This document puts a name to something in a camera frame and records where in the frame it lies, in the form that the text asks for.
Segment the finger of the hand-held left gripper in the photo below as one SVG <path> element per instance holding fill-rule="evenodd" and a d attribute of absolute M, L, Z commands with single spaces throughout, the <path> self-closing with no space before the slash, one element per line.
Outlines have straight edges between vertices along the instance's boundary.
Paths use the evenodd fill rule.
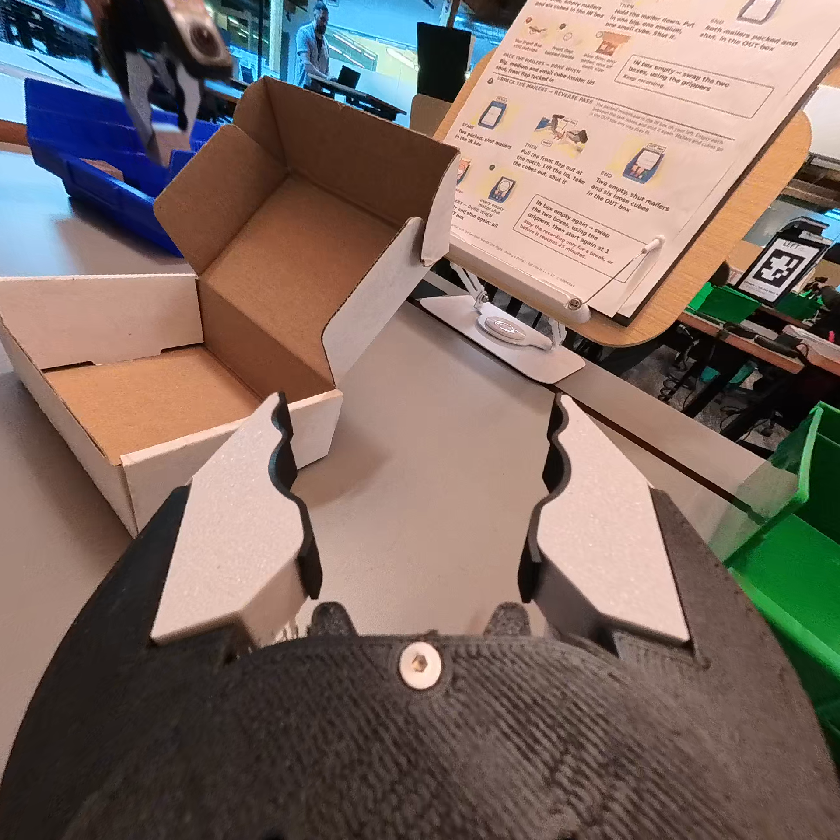
<path fill-rule="evenodd" d="M 177 127 L 180 132 L 192 132 L 201 105 L 202 85 L 184 66 L 173 66 L 172 71 Z"/>
<path fill-rule="evenodd" d="M 161 151 L 152 122 L 150 100 L 154 72 L 158 69 L 159 58 L 160 55 L 154 52 L 125 54 L 127 81 L 122 89 L 122 98 L 147 156 L 154 163 L 162 165 Z"/>

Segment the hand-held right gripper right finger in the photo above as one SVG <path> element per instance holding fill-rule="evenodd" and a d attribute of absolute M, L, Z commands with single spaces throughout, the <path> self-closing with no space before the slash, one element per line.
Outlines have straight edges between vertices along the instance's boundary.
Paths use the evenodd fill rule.
<path fill-rule="evenodd" d="M 518 567 L 522 603 L 564 635 L 629 632 L 670 647 L 690 630 L 643 473 L 569 396 L 555 397 L 545 495 Z"/>

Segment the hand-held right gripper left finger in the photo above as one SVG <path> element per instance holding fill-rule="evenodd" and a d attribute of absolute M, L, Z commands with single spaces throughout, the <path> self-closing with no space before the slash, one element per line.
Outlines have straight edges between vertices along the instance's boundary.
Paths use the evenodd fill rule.
<path fill-rule="evenodd" d="M 170 644 L 233 627 L 252 648 L 288 638 L 322 566 L 283 393 L 269 396 L 191 479 L 151 630 Z"/>

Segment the blue plastic bin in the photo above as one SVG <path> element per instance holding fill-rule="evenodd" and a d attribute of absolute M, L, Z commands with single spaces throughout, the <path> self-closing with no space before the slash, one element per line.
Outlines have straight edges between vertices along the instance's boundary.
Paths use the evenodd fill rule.
<path fill-rule="evenodd" d="M 34 78 L 24 82 L 27 139 L 35 163 L 66 193 L 176 257 L 182 253 L 154 215 L 154 200 L 219 129 L 197 120 L 190 150 L 166 166 L 145 153 L 120 99 Z"/>

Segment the white cardboard mailer box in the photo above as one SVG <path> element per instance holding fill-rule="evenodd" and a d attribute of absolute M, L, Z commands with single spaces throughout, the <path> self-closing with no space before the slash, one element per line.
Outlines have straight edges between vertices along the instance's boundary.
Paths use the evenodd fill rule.
<path fill-rule="evenodd" d="M 447 255 L 459 159 L 263 78 L 154 202 L 193 274 L 2 279 L 14 370 L 132 536 L 271 395 L 297 466 L 328 454 L 342 378 Z"/>

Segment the grey desk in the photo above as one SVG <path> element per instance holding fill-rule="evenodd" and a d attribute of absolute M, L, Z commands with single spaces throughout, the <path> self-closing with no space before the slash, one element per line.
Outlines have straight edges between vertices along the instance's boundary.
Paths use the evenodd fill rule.
<path fill-rule="evenodd" d="M 764 458 L 590 362 L 559 383 L 687 518 L 729 504 Z"/>
<path fill-rule="evenodd" d="M 2 277 L 184 269 L 71 207 L 23 148 L 2 144 L 1 163 Z M 47 664 L 130 536 L 3 348 L 1 387 L 3 774 Z M 481 630 L 498 603 L 518 601 L 550 390 L 408 302 L 342 390 L 329 455 L 296 484 L 322 597 L 364 634 Z M 708 538 L 725 507 L 687 519 Z"/>

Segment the green plastic bin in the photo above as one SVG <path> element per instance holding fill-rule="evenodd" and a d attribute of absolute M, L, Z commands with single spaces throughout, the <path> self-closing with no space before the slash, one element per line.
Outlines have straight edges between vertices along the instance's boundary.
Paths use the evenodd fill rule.
<path fill-rule="evenodd" d="M 819 402 L 741 483 L 710 538 L 839 733 L 839 412 Z"/>

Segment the white stand base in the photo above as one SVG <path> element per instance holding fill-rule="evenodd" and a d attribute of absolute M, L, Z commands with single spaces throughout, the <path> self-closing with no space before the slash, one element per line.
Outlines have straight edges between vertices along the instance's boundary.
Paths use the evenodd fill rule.
<path fill-rule="evenodd" d="M 563 345 L 565 325 L 549 318 L 551 334 L 540 333 L 494 306 L 473 272 L 452 267 L 465 293 L 422 298 L 424 310 L 534 382 L 557 384 L 584 369 L 582 357 Z"/>

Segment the wooden workbench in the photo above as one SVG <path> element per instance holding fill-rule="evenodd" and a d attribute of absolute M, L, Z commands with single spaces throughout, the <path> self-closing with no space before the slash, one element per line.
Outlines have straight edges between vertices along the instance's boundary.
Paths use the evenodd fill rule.
<path fill-rule="evenodd" d="M 815 339 L 802 340 L 794 335 L 776 334 L 749 325 L 727 325 L 693 311 L 681 312 L 677 321 L 783 372 L 798 374 L 810 365 L 835 377 L 839 376 L 838 350 L 831 350 L 828 345 L 819 344 Z"/>

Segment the small green storage bin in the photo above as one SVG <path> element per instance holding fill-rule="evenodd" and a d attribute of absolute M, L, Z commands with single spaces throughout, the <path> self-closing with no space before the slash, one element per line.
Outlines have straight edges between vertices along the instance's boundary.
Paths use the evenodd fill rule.
<path fill-rule="evenodd" d="M 733 286 L 714 286 L 707 281 L 691 299 L 686 310 L 705 319 L 739 324 L 752 316 L 760 305 L 758 299 L 741 293 Z"/>

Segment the metal page holder clip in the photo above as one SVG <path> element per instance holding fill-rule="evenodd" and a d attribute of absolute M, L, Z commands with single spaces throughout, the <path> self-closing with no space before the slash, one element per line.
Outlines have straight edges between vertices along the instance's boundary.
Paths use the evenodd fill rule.
<path fill-rule="evenodd" d="M 604 291 L 607 287 L 613 284 L 613 282 L 622 281 L 621 278 L 624 275 L 630 277 L 637 270 L 638 266 L 646 260 L 647 257 L 662 249 L 665 245 L 665 242 L 665 236 L 661 234 L 657 235 L 656 237 L 648 241 L 645 245 L 643 245 L 636 255 L 630 258 L 630 260 L 614 275 L 609 276 L 606 282 L 604 282 L 601 286 L 596 288 L 593 291 L 593 293 L 589 295 L 589 297 L 571 297 L 565 303 L 565 308 L 571 312 L 578 312 L 582 309 L 588 308 L 590 302 L 593 301 L 595 297 L 597 297 L 602 291 Z"/>

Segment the black white marker tag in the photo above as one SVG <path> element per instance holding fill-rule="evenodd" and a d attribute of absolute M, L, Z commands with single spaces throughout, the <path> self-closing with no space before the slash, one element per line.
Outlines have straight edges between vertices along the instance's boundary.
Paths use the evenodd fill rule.
<path fill-rule="evenodd" d="M 764 306 L 774 306 L 824 257 L 833 241 L 828 224 L 797 217 L 782 226 L 750 264 L 734 288 Z"/>

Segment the printed instruction sheet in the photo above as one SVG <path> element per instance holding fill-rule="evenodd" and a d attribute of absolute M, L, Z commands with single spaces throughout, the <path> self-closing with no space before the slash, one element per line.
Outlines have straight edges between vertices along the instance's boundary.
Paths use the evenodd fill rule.
<path fill-rule="evenodd" d="M 471 72 L 449 259 L 629 322 L 838 58 L 839 2 L 526 2 Z"/>

